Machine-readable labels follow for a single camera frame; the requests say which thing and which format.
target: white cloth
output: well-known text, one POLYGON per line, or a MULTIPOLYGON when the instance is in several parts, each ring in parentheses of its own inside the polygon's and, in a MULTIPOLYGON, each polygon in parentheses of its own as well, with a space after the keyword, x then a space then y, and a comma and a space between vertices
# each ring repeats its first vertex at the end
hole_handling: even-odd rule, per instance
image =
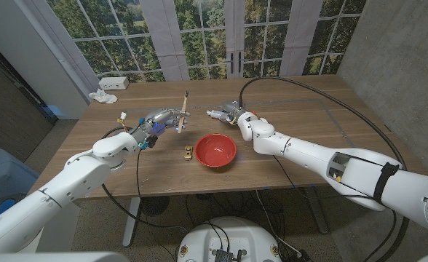
POLYGON ((100 90, 98 89, 98 91, 96 91, 96 93, 90 93, 89 94, 90 98, 97 100, 101 103, 113 103, 117 101, 117 96, 115 95, 110 95, 110 94, 106 94, 106 92, 104 92, 104 90, 100 90))

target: wall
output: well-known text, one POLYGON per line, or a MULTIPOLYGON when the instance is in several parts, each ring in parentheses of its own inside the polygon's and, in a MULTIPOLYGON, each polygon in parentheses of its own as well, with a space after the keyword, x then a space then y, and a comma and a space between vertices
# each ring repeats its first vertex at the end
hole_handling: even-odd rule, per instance
POLYGON ((0 1, 0 52, 59 119, 78 119, 87 103, 13 1, 0 1))
POLYGON ((337 74, 428 169, 428 1, 368 0, 337 74))

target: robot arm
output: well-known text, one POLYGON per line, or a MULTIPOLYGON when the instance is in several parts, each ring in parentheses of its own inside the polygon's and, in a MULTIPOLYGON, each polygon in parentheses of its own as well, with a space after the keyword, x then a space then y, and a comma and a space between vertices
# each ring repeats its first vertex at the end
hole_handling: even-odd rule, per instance
POLYGON ((399 169, 392 157, 361 148, 327 148, 276 132, 265 119, 226 102, 208 115, 238 124, 259 154, 282 156, 324 178, 347 199, 372 210, 393 209, 428 229, 428 176, 399 169))
POLYGON ((0 215, 0 253, 23 249, 62 207, 122 169, 125 156, 153 147, 157 136, 189 115, 177 109, 157 109, 141 119, 138 127, 101 139, 92 149, 71 157, 50 182, 0 215))

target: metal hand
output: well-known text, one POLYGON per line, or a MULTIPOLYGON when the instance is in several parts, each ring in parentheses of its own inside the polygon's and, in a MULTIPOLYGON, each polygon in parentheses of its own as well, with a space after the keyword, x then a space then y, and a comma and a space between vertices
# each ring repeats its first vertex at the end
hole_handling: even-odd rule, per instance
POLYGON ((189 112, 180 111, 176 108, 160 108, 152 111, 146 116, 147 121, 164 124, 165 128, 178 127, 178 122, 182 116, 190 116, 189 112))

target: wood grain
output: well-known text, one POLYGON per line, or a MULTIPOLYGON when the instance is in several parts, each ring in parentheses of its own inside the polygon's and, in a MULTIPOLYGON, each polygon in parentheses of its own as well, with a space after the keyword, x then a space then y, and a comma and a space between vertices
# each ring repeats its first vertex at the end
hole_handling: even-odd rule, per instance
MULTIPOLYGON (((292 79, 326 91, 365 114, 399 147, 410 170, 427 174, 421 162, 337 76, 298 76, 292 79)), ((140 117, 154 108, 178 108, 184 90, 190 94, 186 110, 191 116, 187 118, 187 128, 181 134, 166 130, 154 148, 141 152, 138 172, 142 196, 290 187, 275 160, 254 152, 253 144, 242 139, 238 127, 211 119, 206 114, 206 110, 218 109, 223 101, 236 99, 247 81, 157 82, 131 84, 126 90, 111 91, 119 101, 114 104, 93 102, 90 105, 32 190, 58 174, 70 156, 91 148, 105 132, 117 126, 115 119, 120 112, 126 111, 126 123, 135 126, 140 117), (191 161, 184 160, 185 145, 195 145, 208 133, 222 133, 236 142, 237 156, 227 167, 211 169, 200 164, 195 157, 191 161)), ((389 147, 366 123, 308 90, 285 82, 264 80, 248 87, 243 98, 249 111, 255 111, 277 131, 287 135, 333 148, 348 148, 354 144, 392 156, 389 147)), ((287 160, 281 159, 281 162, 297 186, 325 184, 318 175, 287 160)), ((106 181, 109 191, 117 197, 138 195, 135 171, 136 157, 132 156, 121 172, 111 175, 106 181)), ((104 196, 101 188, 91 193, 91 197, 104 196)))

